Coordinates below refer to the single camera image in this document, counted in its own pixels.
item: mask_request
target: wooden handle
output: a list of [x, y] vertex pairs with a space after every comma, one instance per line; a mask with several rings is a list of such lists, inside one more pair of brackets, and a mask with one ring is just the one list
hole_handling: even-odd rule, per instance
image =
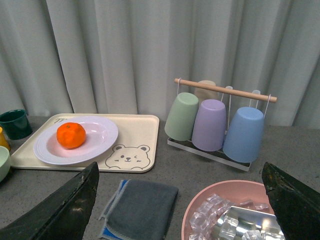
[[[176, 78], [174, 80], [175, 83], [179, 82], [179, 79]], [[266, 101], [271, 102], [271, 103], [276, 103], [277, 97], [275, 96], [268, 96], [268, 95], [260, 95], [252, 92], [247, 92], [247, 91], [239, 91], [239, 90], [234, 90], [234, 89], [228, 89], [225, 87], [220, 87], [220, 86], [213, 86], [205, 83], [200, 83], [200, 82], [195, 82], [195, 81], [188, 81], [188, 80], [180, 80], [180, 84], [182, 85], [187, 85], [190, 87], [194, 88], [199, 88], [199, 89], [206, 89], [210, 91], [215, 91], [223, 94], [231, 94], [234, 96], [239, 96], [239, 97], [244, 97], [247, 99], [255, 99], [255, 100], [261, 100], [261, 101]]]

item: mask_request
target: pink bowl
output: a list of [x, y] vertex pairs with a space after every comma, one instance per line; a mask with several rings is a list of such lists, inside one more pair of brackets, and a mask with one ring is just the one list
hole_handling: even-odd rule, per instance
[[203, 189], [189, 203], [182, 221], [182, 240], [189, 240], [189, 235], [192, 232], [189, 219], [195, 210], [212, 194], [217, 194], [235, 204], [239, 204], [248, 199], [251, 199], [254, 203], [266, 203], [269, 206], [270, 213], [274, 214], [266, 194], [265, 186], [262, 183], [246, 180], [217, 182]]

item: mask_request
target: dark green cup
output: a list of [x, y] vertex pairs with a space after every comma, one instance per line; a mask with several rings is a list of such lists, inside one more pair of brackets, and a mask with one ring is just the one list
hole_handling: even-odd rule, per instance
[[23, 139], [32, 133], [27, 113], [23, 109], [11, 110], [1, 114], [0, 126], [11, 140]]

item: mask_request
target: mint green bowl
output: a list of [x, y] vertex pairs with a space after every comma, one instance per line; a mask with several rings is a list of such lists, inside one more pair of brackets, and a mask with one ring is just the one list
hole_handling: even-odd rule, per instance
[[10, 152], [6, 147], [0, 146], [0, 182], [7, 176], [10, 167]]

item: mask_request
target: cloth napkin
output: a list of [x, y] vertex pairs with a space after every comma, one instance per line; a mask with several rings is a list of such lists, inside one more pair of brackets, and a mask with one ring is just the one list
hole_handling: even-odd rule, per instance
[[122, 180], [101, 213], [99, 238], [163, 240], [173, 213], [178, 188], [146, 180]]

